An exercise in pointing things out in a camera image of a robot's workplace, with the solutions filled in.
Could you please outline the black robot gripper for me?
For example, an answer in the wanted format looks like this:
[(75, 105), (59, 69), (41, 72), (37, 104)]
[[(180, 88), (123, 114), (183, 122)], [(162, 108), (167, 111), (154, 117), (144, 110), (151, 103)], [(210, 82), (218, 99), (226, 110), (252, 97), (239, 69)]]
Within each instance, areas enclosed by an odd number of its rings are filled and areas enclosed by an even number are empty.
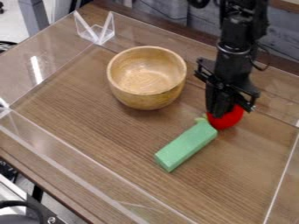
[(248, 76), (236, 76), (232, 80), (219, 77), (214, 70), (216, 62), (198, 58), (195, 77), (206, 84), (206, 106), (214, 117), (223, 117), (239, 105), (248, 113), (256, 108), (260, 91)]

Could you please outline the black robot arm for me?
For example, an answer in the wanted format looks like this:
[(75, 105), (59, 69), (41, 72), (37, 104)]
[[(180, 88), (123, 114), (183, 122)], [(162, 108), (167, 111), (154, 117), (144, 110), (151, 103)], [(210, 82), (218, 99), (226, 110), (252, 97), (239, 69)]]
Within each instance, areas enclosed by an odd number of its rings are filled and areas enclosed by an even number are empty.
[(218, 56), (215, 61), (198, 58), (195, 77), (206, 83), (207, 112), (222, 118), (236, 106), (251, 112), (260, 96), (250, 75), (252, 68), (259, 71), (268, 68), (255, 64), (259, 40), (267, 35), (268, 0), (188, 0), (188, 3), (202, 9), (210, 1), (219, 7)]

